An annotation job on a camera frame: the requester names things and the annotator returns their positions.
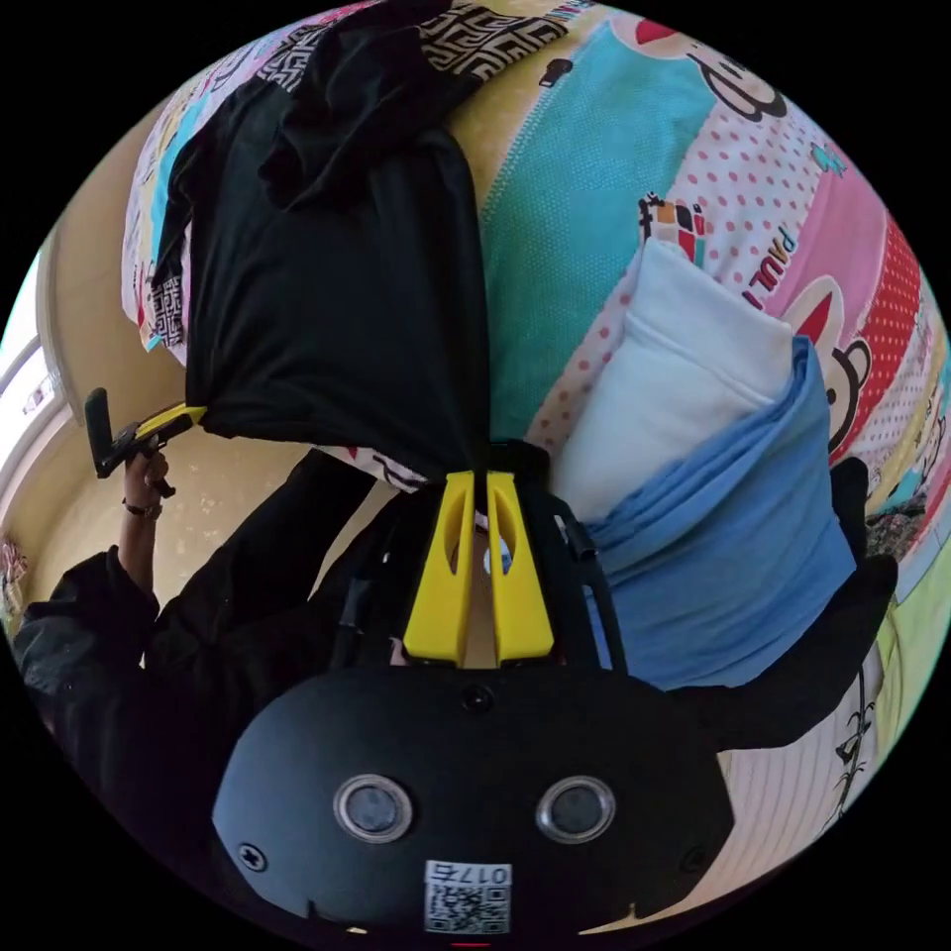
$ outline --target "bracelet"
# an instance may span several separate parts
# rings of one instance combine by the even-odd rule
[[[142,508],[139,505],[131,505],[125,499],[122,500],[122,504],[125,506],[127,512],[130,515],[136,515],[139,518],[147,518],[150,522],[156,521],[161,515],[161,502],[156,502],[155,505],[150,505],[148,508]]]

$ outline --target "qr code sticker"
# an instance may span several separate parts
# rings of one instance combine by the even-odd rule
[[[510,865],[426,863],[426,930],[436,934],[507,934]]]

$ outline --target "bed sheet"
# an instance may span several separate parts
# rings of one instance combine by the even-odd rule
[[[914,595],[917,610],[945,610],[933,578],[951,525],[951,348],[927,279],[870,183],[781,91],[685,34],[589,0],[489,5],[569,29],[450,122],[478,204],[493,437],[559,451],[619,341],[631,263],[647,237],[674,241],[812,340],[830,403],[830,464],[866,462],[870,516],[924,499],[901,542],[896,604]],[[297,27],[359,6],[242,48],[166,105],[136,171],[123,248],[123,304],[147,348],[163,342],[187,359],[187,244],[180,285],[150,283],[177,151],[238,84],[280,64]],[[421,482],[372,449],[327,449],[400,488]],[[886,683],[907,671],[890,668],[899,651],[889,644],[924,650],[917,636],[914,625],[883,629]],[[936,656],[939,640],[927,643]],[[903,693],[917,690],[909,681]],[[902,690],[887,694],[879,723]]]

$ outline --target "blue cloth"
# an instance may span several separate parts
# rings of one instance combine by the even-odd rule
[[[822,372],[805,337],[792,344],[792,378],[776,403],[588,525],[639,680],[661,689],[749,682],[855,571],[832,510]]]

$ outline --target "white towel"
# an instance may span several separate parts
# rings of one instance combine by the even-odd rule
[[[649,239],[624,336],[552,466],[552,492],[584,522],[605,518],[667,465],[775,402],[792,328]]]

